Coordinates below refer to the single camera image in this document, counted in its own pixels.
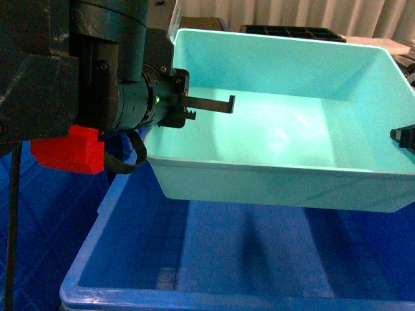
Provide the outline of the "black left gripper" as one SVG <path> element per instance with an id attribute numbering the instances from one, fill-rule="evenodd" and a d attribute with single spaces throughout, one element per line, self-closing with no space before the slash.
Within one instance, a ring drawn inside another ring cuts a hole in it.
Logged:
<path id="1" fill-rule="evenodd" d="M 155 67 L 144 64 L 142 74 L 148 89 L 147 110 L 142 118 L 143 127 L 183 128 L 186 119 L 196 119 L 195 111 L 189 111 L 179 104 L 179 100 L 188 94 L 188 71 L 174 68 L 170 73 L 161 73 Z M 230 95 L 227 102 L 186 97 L 187 108 L 219 113 L 233 113 L 234 104 L 234 95 Z"/>

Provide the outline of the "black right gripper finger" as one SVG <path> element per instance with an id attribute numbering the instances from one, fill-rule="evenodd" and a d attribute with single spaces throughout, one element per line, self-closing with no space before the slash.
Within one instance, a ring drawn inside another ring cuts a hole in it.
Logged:
<path id="1" fill-rule="evenodd" d="M 414 129 L 414 124 L 392 129 L 390 131 L 390 138 L 395 141 L 400 148 L 414 148 Z"/>

